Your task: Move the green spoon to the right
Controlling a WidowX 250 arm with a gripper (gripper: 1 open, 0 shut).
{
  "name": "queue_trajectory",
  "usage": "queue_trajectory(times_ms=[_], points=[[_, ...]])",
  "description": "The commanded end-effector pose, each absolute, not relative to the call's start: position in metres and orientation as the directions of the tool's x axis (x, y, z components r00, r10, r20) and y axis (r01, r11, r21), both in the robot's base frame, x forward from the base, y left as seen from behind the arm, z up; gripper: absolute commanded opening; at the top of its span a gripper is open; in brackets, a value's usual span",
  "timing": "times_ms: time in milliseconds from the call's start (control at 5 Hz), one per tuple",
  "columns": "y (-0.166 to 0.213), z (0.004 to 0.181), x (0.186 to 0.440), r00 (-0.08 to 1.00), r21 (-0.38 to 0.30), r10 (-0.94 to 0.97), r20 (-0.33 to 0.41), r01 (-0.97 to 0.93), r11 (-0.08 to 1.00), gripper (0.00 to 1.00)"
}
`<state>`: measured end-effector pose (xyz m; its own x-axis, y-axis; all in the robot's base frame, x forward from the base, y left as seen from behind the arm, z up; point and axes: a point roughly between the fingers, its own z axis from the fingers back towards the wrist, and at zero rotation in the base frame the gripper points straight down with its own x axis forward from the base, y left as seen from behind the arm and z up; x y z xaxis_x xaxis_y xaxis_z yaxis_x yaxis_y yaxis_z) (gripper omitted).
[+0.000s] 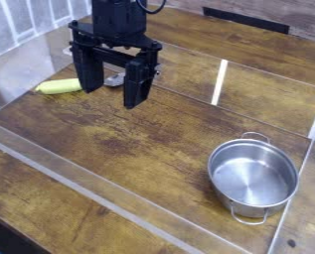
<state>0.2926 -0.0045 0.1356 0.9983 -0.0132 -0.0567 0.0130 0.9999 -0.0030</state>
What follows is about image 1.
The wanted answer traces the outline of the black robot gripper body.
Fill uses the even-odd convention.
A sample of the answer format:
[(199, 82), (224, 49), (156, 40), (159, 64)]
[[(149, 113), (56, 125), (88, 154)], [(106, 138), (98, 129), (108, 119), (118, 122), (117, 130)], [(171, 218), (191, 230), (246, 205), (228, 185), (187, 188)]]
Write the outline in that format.
[(140, 59), (149, 67), (159, 64), (161, 44), (147, 33), (147, 0), (92, 0), (92, 22), (72, 21), (72, 52), (77, 67), (104, 63), (126, 66)]

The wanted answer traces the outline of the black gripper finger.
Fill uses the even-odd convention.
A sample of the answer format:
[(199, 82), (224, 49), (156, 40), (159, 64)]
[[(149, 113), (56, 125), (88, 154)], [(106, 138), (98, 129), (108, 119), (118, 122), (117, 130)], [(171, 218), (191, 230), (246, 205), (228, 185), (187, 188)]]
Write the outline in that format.
[(157, 62), (135, 58), (125, 66), (124, 106), (135, 108), (147, 99), (156, 75)]
[(92, 48), (72, 43), (72, 52), (81, 88), (90, 93), (104, 86), (104, 64)]

